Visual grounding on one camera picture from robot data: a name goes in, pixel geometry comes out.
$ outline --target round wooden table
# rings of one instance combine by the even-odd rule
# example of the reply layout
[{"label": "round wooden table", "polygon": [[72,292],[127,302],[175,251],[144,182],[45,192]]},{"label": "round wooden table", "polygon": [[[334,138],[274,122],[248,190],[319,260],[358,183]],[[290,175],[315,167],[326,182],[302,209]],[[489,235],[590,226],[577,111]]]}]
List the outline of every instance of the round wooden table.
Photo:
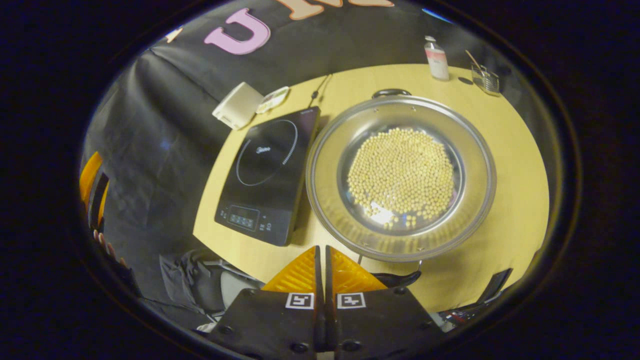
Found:
[{"label": "round wooden table", "polygon": [[[321,110],[320,126],[347,108],[366,101],[378,90],[402,88],[412,95],[438,101],[467,118],[480,131],[493,154],[497,190],[493,206],[478,230],[459,247],[424,260],[422,276],[409,286],[429,312],[472,304],[478,300],[493,274],[512,268],[506,284],[521,278],[547,230],[548,183],[542,157],[522,118],[502,96],[485,94],[478,86],[458,77],[471,78],[470,70],[449,67],[451,79],[431,77],[428,65],[401,64],[339,72],[329,77],[313,105]],[[252,123],[232,131],[211,169],[200,199],[193,234],[215,253],[240,270],[268,282],[286,264],[314,245],[331,245],[354,260],[347,249],[322,227],[303,192],[291,244],[276,247],[222,226],[214,214],[227,174],[249,128],[308,106],[311,93],[324,76],[291,87],[285,102]],[[364,258],[370,272],[409,274],[417,263],[386,263]]]}]

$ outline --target induction cooktop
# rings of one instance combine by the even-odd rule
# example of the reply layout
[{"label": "induction cooktop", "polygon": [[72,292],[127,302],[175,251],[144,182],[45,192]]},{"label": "induction cooktop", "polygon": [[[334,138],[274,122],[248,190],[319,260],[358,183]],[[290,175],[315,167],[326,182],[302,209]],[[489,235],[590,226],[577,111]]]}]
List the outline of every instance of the induction cooktop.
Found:
[{"label": "induction cooktop", "polygon": [[217,223],[273,245],[288,244],[319,113],[314,106],[247,131],[220,195]]}]

